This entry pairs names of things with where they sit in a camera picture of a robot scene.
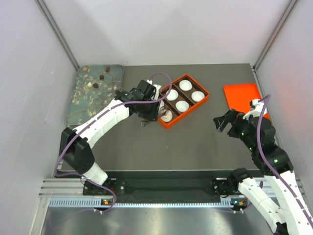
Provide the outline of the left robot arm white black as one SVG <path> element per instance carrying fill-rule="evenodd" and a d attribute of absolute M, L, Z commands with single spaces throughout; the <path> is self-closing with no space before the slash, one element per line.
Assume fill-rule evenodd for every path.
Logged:
<path fill-rule="evenodd" d="M 147 121 L 156 121 L 160 106 L 161 86 L 152 80 L 141 80 L 129 92 L 119 92 L 102 111 L 74 129 L 66 128 L 61 135 L 60 156 L 79 175 L 94 182 L 100 194 L 110 191 L 107 173 L 95 162 L 94 145 L 110 129 L 133 114 Z"/>

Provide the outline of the cream white chocolate bar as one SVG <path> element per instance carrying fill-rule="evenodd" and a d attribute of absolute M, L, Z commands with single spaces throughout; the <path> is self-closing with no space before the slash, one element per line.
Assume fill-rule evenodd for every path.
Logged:
<path fill-rule="evenodd" d="M 166 119 L 169 119 L 171 117 L 171 115 L 172 115 L 172 113 L 170 111 L 168 111 L 164 117 Z"/>

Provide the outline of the metal tongs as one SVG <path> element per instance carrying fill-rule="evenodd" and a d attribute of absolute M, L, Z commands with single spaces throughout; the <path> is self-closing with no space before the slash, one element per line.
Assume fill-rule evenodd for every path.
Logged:
<path fill-rule="evenodd" d="M 143 119 L 141 121 L 141 128 L 147 126 L 148 124 L 152 123 L 152 122 L 155 122 L 157 121 L 159 118 L 161 118 L 162 116 L 165 116 L 168 112 L 170 111 L 169 108 L 161 108 L 160 111 L 158 111 L 158 115 L 155 119 L 150 119 L 150 120 L 147 120 L 147 119 Z"/>

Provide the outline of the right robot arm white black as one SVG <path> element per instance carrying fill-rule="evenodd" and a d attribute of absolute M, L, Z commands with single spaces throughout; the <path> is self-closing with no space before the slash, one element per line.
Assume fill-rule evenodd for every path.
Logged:
<path fill-rule="evenodd" d="M 272 188 L 273 201 L 246 169 L 234 170 L 228 178 L 232 193 L 244 195 L 257 209 L 275 235 L 311 235 L 313 218 L 296 182 L 291 160 L 275 143 L 276 130 L 262 116 L 246 118 L 230 109 L 213 119 L 218 132 L 231 124 L 228 135 L 240 139 L 251 152 L 254 164 Z"/>

